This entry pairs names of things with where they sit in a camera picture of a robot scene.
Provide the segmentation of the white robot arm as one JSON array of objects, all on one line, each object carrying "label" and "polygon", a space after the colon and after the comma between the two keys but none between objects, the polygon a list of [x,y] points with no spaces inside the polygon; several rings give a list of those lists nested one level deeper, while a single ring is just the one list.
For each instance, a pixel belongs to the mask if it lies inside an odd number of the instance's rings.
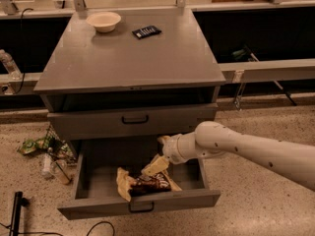
[{"label": "white robot arm", "polygon": [[157,155],[142,171],[148,176],[167,169],[170,163],[182,164],[230,152],[315,190],[313,146],[241,134],[214,121],[200,123],[194,132],[161,136],[157,140],[162,144],[162,155]]}]

